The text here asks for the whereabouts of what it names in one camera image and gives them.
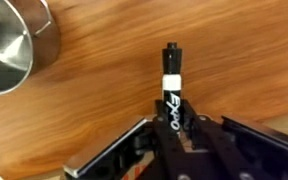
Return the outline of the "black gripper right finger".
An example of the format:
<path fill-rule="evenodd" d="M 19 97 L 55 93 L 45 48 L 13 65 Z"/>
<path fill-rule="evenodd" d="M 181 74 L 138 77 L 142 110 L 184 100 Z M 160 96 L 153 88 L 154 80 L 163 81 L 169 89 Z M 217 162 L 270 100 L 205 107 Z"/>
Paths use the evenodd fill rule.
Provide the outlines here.
<path fill-rule="evenodd" d="M 251 121 L 238 121 L 223 116 L 223 128 L 248 150 L 260 153 L 277 151 L 288 156 L 288 135 Z"/>

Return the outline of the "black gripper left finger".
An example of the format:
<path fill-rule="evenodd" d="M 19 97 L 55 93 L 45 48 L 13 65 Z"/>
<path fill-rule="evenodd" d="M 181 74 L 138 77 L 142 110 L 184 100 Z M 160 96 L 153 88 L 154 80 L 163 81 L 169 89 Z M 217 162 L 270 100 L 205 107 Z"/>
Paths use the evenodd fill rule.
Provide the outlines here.
<path fill-rule="evenodd" d="M 153 122 L 138 118 L 110 143 L 87 145 L 63 165 L 67 179 L 120 179 L 152 150 Z"/>

